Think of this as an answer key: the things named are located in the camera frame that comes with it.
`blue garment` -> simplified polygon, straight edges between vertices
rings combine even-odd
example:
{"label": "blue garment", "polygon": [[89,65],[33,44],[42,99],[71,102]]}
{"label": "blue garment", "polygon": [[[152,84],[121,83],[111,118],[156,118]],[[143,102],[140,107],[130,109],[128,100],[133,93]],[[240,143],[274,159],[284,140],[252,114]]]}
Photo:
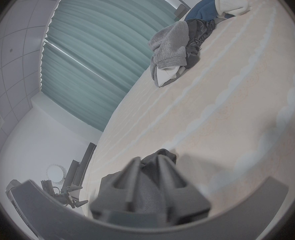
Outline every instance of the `blue garment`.
{"label": "blue garment", "polygon": [[[187,14],[185,21],[189,19],[200,19],[207,22],[213,20],[218,16],[215,0],[202,0],[198,2]],[[234,15],[225,14],[225,18],[233,17]]]}

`gray garment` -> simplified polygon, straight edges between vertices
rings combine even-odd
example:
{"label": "gray garment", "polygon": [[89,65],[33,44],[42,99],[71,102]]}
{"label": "gray garment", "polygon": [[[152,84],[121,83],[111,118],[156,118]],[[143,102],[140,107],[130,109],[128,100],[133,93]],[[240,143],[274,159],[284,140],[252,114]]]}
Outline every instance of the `gray garment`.
{"label": "gray garment", "polygon": [[155,85],[157,82],[156,67],[165,69],[172,66],[186,65],[185,47],[189,42],[189,30],[186,21],[178,21],[157,32],[148,42],[154,52],[151,58],[151,76]]}

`green curtain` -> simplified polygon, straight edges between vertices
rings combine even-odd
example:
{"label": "green curtain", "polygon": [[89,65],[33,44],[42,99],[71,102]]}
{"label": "green curtain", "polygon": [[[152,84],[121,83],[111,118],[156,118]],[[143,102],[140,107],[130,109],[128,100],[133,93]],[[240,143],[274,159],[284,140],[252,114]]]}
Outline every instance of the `green curtain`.
{"label": "green curtain", "polygon": [[175,22],[165,0],[61,0],[46,34],[41,91],[103,131],[148,68],[147,43]]}

